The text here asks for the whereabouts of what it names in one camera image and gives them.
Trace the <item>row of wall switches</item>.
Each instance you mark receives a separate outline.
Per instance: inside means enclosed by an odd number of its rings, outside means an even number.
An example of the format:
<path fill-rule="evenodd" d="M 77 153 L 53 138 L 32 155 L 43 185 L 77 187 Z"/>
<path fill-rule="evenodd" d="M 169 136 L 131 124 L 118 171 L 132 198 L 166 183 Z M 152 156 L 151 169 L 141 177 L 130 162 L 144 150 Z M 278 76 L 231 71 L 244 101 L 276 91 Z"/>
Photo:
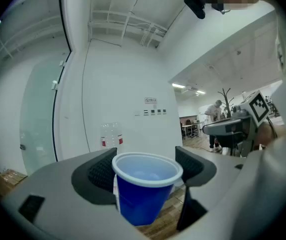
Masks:
<path fill-rule="evenodd" d="M 144 109 L 144 110 L 137 110 L 134 112 L 135 117 L 139 116 L 156 116 L 156 115 L 166 115 L 166 109 Z"/>

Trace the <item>dark wooden coat rack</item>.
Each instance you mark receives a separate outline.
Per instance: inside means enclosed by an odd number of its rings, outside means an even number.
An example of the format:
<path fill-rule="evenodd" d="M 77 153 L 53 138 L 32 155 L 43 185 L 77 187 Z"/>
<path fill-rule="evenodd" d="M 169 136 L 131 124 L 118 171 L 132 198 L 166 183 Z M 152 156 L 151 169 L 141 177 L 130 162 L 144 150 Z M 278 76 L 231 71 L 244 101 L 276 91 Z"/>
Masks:
<path fill-rule="evenodd" d="M 225 91 L 224 88 L 222 88 L 222 91 L 219 91 L 218 93 L 223 95 L 224 101 L 222 102 L 222 104 L 224 105 L 224 109 L 226 111 L 226 117 L 227 118 L 231 118 L 232 114 L 231 114 L 231 107 L 234 105 L 232 103 L 232 101 L 235 99 L 234 97 L 232 98 L 228 98 L 228 93 L 231 89 L 229 88 L 227 91 Z"/>

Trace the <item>clear plastic container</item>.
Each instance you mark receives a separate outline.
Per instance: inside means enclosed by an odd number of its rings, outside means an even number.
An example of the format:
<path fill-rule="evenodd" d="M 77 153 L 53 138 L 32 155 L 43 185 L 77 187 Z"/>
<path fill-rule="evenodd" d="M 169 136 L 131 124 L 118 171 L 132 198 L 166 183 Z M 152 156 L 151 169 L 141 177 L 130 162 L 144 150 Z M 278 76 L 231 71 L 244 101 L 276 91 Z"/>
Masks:
<path fill-rule="evenodd" d="M 118 148 L 123 144 L 121 124 L 103 123 L 100 127 L 100 144 L 102 149 Z"/>

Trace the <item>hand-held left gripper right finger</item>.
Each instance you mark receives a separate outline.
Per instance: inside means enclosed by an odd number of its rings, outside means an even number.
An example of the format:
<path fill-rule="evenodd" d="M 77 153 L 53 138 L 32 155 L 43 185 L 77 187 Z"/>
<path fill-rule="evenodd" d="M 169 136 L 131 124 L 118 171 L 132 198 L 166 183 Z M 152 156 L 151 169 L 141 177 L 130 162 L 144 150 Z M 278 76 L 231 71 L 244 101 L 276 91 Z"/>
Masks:
<path fill-rule="evenodd" d="M 175 161 L 183 168 L 181 176 L 186 187 L 201 187 L 217 173 L 216 165 L 183 147 L 175 147 Z"/>

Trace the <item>person's right forearm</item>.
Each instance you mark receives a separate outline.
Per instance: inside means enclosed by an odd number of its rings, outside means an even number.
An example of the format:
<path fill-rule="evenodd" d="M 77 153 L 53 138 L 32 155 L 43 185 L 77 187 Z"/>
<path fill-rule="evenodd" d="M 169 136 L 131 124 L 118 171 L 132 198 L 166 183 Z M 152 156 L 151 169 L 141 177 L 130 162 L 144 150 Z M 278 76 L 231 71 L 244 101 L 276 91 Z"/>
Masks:
<path fill-rule="evenodd" d="M 260 145 L 267 147 L 278 137 L 286 135 L 286 128 L 284 125 L 273 125 L 269 122 L 263 122 L 257 130 L 257 135 L 253 143 L 253 150 L 259 150 Z"/>

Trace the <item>brown cardboard box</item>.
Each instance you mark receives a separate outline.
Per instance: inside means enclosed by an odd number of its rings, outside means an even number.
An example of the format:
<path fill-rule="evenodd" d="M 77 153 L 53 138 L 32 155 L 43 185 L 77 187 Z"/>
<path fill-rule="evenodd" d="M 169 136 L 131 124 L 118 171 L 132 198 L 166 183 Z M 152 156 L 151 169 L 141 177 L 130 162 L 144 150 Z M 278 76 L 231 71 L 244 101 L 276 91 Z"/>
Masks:
<path fill-rule="evenodd" d="M 12 169 L 7 169 L 6 171 L 0 173 L 0 179 L 12 186 L 16 186 L 27 177 L 27 175 Z"/>

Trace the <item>blue plastic cup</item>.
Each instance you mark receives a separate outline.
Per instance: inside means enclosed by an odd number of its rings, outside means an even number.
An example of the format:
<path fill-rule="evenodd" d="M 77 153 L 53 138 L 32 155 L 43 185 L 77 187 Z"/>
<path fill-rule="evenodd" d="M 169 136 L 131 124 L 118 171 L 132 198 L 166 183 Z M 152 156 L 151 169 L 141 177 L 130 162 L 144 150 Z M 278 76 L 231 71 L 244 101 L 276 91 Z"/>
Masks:
<path fill-rule="evenodd" d="M 142 152 L 116 155 L 112 169 L 116 174 L 120 213 L 133 226 L 155 221 L 184 172 L 173 159 Z"/>

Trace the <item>frosted glass door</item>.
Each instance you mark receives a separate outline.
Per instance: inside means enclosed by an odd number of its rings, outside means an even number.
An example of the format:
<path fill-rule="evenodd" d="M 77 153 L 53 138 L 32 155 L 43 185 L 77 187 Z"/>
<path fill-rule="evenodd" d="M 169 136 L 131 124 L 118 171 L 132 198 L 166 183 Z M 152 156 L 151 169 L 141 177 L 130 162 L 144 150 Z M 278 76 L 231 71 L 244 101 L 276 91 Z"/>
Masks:
<path fill-rule="evenodd" d="M 36 64 L 28 78 L 20 110 L 20 150 L 28 175 L 57 161 L 53 141 L 53 114 L 68 52 Z"/>

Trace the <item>white table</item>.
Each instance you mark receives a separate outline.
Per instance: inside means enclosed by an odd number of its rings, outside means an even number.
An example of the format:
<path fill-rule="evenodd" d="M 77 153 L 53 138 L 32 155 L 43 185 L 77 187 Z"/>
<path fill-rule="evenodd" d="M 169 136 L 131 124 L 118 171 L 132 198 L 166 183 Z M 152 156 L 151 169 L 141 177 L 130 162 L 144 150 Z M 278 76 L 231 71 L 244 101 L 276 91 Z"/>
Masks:
<path fill-rule="evenodd" d="M 192 124 L 181 125 L 182 139 L 201 137 L 202 127 L 205 125 L 204 121 L 195 122 Z"/>

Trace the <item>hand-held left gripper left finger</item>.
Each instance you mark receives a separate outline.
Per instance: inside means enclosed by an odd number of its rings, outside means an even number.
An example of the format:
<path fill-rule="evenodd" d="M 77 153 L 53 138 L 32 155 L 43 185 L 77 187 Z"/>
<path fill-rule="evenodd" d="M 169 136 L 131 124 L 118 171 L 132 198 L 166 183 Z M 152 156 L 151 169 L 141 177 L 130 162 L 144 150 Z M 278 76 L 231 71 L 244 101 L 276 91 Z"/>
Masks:
<path fill-rule="evenodd" d="M 112 168 L 112 160 L 116 155 L 116 147 L 106 149 L 77 167 L 71 175 L 75 192 L 94 205 L 116 205 L 113 193 L 116 173 Z"/>

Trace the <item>white ceiling pipes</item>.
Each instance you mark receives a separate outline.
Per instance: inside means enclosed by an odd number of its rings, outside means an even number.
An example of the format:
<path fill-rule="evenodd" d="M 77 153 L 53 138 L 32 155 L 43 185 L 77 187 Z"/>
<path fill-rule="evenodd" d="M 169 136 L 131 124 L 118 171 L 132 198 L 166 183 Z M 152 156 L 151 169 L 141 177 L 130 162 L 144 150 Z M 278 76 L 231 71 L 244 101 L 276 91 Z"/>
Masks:
<path fill-rule="evenodd" d="M 136 40 L 142 47 L 157 47 L 166 36 L 168 28 L 136 16 L 132 11 L 93 10 L 87 23 L 90 37 L 95 35 L 119 36 L 117 46 L 124 38 Z"/>

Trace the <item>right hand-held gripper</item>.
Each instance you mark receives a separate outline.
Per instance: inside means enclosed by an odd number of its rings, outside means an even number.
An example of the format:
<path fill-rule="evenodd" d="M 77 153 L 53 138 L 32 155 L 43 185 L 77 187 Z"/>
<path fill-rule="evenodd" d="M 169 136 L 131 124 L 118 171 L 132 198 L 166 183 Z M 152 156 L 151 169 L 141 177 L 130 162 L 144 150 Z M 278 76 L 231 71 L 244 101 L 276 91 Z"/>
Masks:
<path fill-rule="evenodd" d="M 223 148 L 229 148 L 231 156 L 238 152 L 241 157 L 247 157 L 254 149 L 259 126 L 269 113 L 269 105 L 258 90 L 236 105 L 230 118 L 207 124 L 202 131 L 215 136 Z"/>

